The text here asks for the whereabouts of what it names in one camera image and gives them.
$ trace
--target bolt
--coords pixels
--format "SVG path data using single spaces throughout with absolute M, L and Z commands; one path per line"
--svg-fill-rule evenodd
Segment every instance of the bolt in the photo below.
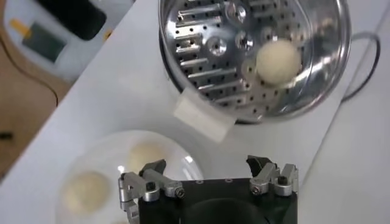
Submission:
M 182 187 L 177 188 L 177 189 L 175 190 L 175 195 L 176 195 L 176 197 L 178 197 L 178 198 L 180 198 L 180 199 L 183 199 L 184 196 L 185 196 L 185 191 L 184 191 L 184 189 L 183 189 Z
M 278 177 L 278 184 L 286 186 L 288 184 L 287 177 L 284 176 Z
M 154 182 L 147 182 L 146 183 L 146 190 L 147 191 L 154 191 L 154 190 L 156 190 L 156 184 Z
M 260 194 L 261 194 L 260 188 L 258 188 L 258 187 L 253 187 L 253 188 L 252 188 L 252 194 L 254 194 L 254 195 L 260 195 Z

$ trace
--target paper tag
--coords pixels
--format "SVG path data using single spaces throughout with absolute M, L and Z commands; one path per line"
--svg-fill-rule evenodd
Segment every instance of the paper tag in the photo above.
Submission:
M 180 95 L 174 116 L 215 142 L 224 140 L 236 122 L 235 117 L 217 110 L 189 88 Z

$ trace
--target wooden floor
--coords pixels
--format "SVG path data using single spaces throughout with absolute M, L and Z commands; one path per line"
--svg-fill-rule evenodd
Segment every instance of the wooden floor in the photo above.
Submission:
M 42 71 L 24 58 L 9 40 L 3 23 L 5 0 L 0 0 L 0 179 L 56 109 L 70 84 Z

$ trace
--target robotic arm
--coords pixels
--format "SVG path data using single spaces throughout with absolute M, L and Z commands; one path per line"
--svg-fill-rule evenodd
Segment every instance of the robotic arm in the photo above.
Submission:
M 176 181 L 165 177 L 164 160 L 118 180 L 121 209 L 130 224 L 296 224 L 298 170 L 248 156 L 253 178 Z

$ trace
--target plate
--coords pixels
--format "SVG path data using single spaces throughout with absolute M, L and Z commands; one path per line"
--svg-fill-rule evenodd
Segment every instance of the plate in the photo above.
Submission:
M 126 213 L 119 207 L 118 178 L 122 172 L 129 171 L 129 154 L 132 148 L 144 142 L 156 142 L 166 158 L 164 175 L 173 180 L 203 179 L 202 172 L 192 157 L 181 147 L 158 133 L 132 130 L 110 135 L 95 143 L 86 154 L 80 156 L 71 166 L 63 182 L 85 172 L 99 172 L 110 182 L 108 201 L 98 211 L 88 215 L 76 215 L 69 211 L 63 201 L 63 189 L 58 195 L 56 205 L 57 224 L 122 224 L 127 223 Z

